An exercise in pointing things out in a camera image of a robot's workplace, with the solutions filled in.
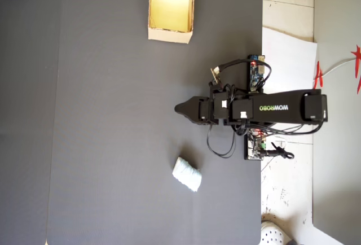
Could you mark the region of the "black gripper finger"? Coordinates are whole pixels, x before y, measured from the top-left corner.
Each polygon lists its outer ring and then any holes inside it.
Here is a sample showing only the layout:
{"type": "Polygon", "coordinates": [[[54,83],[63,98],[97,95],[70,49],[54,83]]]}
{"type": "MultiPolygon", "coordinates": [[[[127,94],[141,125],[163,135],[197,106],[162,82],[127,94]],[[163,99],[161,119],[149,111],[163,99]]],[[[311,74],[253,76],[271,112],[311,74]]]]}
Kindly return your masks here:
{"type": "Polygon", "coordinates": [[[184,115],[191,123],[196,125],[209,125],[209,120],[207,118],[199,117],[196,115],[184,115]]]}

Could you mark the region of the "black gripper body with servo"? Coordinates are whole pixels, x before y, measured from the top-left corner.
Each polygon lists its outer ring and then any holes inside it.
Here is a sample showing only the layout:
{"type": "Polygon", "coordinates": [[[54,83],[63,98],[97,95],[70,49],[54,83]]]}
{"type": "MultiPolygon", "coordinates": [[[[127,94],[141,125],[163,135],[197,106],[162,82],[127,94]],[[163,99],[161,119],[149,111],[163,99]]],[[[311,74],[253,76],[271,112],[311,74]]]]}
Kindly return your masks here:
{"type": "Polygon", "coordinates": [[[207,124],[213,124],[212,117],[212,106],[213,98],[212,97],[199,97],[199,121],[207,124]]]}

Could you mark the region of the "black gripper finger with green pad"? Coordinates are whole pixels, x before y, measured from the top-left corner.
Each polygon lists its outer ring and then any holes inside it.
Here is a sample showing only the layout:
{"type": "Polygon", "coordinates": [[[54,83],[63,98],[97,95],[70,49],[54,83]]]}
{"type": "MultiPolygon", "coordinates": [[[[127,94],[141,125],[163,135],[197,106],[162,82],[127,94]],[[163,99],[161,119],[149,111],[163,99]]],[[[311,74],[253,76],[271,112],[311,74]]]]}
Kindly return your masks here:
{"type": "Polygon", "coordinates": [[[189,119],[189,121],[199,121],[199,103],[199,97],[194,96],[189,100],[176,105],[174,111],[189,119]]]}

